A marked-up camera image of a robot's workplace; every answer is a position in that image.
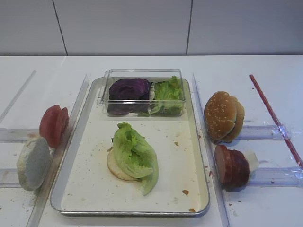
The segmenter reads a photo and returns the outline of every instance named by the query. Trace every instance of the silver baking tray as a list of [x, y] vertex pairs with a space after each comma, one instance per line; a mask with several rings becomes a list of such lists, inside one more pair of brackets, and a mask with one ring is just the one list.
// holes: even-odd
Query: silver baking tray
[[[189, 84], [183, 80], [183, 114], [108, 116], [97, 99], [105, 79], [92, 83], [75, 133], [50, 195], [51, 206], [67, 216], [195, 217], [207, 212], [210, 195], [197, 133]], [[142, 196], [139, 182], [125, 182], [107, 168], [108, 149], [119, 122], [128, 122], [157, 153], [160, 176]]]

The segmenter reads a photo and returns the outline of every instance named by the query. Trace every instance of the red straw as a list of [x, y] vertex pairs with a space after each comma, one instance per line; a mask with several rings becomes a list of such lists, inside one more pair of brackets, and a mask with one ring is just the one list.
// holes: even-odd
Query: red straw
[[[280, 126], [281, 123], [280, 123], [279, 119], [277, 118], [275, 112], [274, 112], [273, 109], [271, 108], [271, 106], [270, 106], [269, 102], [267, 101], [267, 99], [265, 98], [265, 95], [263, 94], [263, 92], [262, 92], [262, 90], [261, 90], [259, 84], [257, 83], [256, 79], [254, 78], [254, 76], [253, 76], [252, 74], [250, 74], [250, 79], [251, 79], [252, 83], [254, 84], [254, 86], [255, 86], [257, 92], [259, 93], [259, 95], [260, 95], [262, 101], [264, 102], [264, 104], [265, 104], [265, 106], [266, 106], [268, 112], [270, 113], [272, 119], [274, 120], [275, 124], [276, 124], [277, 126]], [[283, 136], [283, 138], [284, 138], [284, 141], [285, 141], [285, 143], [287, 144], [288, 148], [289, 148], [290, 151], [292, 152], [292, 154], [293, 154], [293, 156], [294, 156], [296, 162], [298, 163], [298, 165], [299, 165], [300, 167], [303, 167], [302, 159], [300, 158], [300, 156], [299, 156], [297, 150], [294, 148], [293, 143], [290, 141], [290, 139], [288, 139], [288, 138], [285, 137], [284, 133], [281, 133], [281, 134], [282, 134], [282, 136]]]

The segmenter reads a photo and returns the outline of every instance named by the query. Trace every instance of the clear plastic box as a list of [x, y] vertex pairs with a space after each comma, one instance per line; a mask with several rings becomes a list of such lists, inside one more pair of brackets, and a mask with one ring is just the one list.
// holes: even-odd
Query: clear plastic box
[[[179, 99], [155, 100], [156, 84], [175, 76], [181, 88]], [[110, 70], [105, 74], [105, 83], [100, 89], [98, 104], [104, 105], [109, 116], [181, 116], [185, 97], [183, 79], [179, 69], [171, 70]], [[110, 97], [111, 86], [121, 79], [145, 79], [151, 83], [147, 97], [137, 100], [113, 100]]]

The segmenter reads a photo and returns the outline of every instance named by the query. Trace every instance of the ham slice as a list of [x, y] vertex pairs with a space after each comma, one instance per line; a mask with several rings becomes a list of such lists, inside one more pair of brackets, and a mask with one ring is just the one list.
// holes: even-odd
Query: ham slice
[[67, 108], [61, 109], [59, 105], [54, 105], [46, 110], [41, 119], [39, 126], [40, 136], [46, 139], [51, 148], [57, 148], [68, 123]]
[[214, 158], [217, 163], [219, 180], [223, 186], [236, 188], [247, 184], [250, 177], [250, 166], [240, 151], [228, 150], [224, 145], [217, 145]]

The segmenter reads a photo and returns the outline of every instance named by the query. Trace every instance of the white table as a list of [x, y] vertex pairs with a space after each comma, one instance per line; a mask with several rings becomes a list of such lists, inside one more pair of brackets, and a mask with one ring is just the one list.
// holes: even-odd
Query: white table
[[[246, 119], [255, 124], [273, 124], [248, 75], [254, 74], [272, 108], [281, 122], [292, 130], [293, 143], [303, 156], [303, 56], [152, 56], [152, 57], [0, 57], [0, 112], [22, 86], [32, 71], [37, 73], [30, 86], [44, 94], [24, 91], [23, 102], [18, 100], [0, 127], [19, 126], [38, 128], [45, 109], [54, 102], [67, 106], [69, 112], [83, 81], [89, 74], [90, 81], [102, 77], [109, 69], [173, 69], [182, 71], [190, 81], [194, 73], [202, 102], [218, 90], [237, 96], [245, 106]], [[0, 145], [0, 167], [14, 167], [22, 144]], [[272, 156], [283, 165], [291, 165], [287, 146], [278, 141], [273, 147], [257, 143], [254, 149], [271, 150]], [[206, 154], [203, 154], [207, 165]], [[210, 179], [211, 206], [200, 218], [68, 218], [54, 211], [49, 202], [45, 207], [41, 227], [66, 226], [213, 226], [220, 227], [218, 206]], [[247, 187], [240, 192], [227, 194], [229, 217], [232, 227], [299, 226], [301, 224], [300, 188]], [[33, 207], [33, 193], [22, 189], [0, 189], [1, 226], [26, 226]]]

